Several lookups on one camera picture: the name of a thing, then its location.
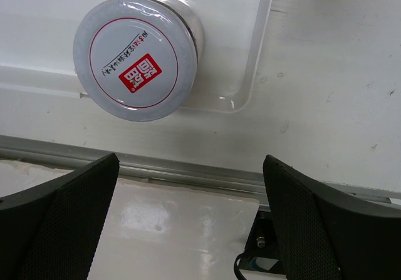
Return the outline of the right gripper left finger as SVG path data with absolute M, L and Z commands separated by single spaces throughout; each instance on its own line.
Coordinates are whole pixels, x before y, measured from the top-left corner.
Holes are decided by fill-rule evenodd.
M 1 197 L 1 279 L 86 279 L 119 167 L 110 153 Z

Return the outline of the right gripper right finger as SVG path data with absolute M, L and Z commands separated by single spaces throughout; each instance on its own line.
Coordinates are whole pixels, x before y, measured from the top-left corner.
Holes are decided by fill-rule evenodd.
M 272 155 L 263 177 L 288 279 L 400 279 L 400 206 L 346 194 Z

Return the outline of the short white-lid jar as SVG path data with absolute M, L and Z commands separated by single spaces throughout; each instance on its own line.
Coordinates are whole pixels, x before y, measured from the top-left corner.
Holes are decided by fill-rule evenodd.
M 150 122 L 185 102 L 203 47 L 201 22 L 184 0 L 107 0 L 81 20 L 73 62 L 98 106 Z

